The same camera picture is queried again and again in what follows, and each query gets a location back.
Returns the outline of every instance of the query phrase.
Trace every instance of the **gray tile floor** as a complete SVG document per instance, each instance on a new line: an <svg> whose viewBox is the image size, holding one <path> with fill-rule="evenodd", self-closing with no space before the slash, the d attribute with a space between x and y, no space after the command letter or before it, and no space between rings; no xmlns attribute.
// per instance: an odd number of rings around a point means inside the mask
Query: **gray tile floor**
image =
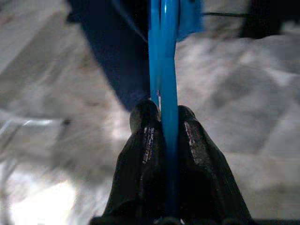
<svg viewBox="0 0 300 225"><path fill-rule="evenodd" d="M206 6L238 12L245 3ZM2 8L0 127L11 123L0 135L0 224L86 224L103 212L129 114L79 27L65 24L61 1ZM300 218L300 37L232 39L240 21L220 31L220 19L206 20L206 33L177 46L179 103L226 155L253 217ZM71 123L15 122L29 116Z"/></svg>

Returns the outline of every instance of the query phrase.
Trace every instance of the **black wire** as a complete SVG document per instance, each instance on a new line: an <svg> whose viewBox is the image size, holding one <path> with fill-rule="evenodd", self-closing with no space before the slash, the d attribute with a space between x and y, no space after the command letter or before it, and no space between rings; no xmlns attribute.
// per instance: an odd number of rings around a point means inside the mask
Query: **black wire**
<svg viewBox="0 0 300 225"><path fill-rule="evenodd" d="M212 13L212 12L208 12L208 13L203 13L203 15L214 15L214 16L227 16L227 17L249 17L250 15L247 13Z"/></svg>

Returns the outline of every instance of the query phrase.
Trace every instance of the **blue plastic strip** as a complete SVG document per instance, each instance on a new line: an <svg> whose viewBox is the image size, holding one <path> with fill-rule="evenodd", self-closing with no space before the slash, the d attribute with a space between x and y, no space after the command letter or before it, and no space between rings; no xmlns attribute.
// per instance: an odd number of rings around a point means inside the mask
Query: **blue plastic strip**
<svg viewBox="0 0 300 225"><path fill-rule="evenodd" d="M166 143L166 209L167 214L174 217L178 215L178 105L174 62L178 17L179 0L151 0L148 40L151 99L158 105L157 93L161 93Z"/></svg>

